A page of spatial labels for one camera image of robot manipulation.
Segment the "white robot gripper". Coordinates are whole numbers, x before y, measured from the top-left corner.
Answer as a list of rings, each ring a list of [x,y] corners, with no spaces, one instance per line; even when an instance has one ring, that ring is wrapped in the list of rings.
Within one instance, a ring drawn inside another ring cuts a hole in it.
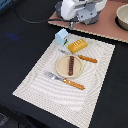
[[[61,16],[65,20],[77,18],[78,22],[88,24],[91,20],[97,20],[106,3],[107,0],[63,0]],[[69,29],[73,28],[74,23],[69,22]]]

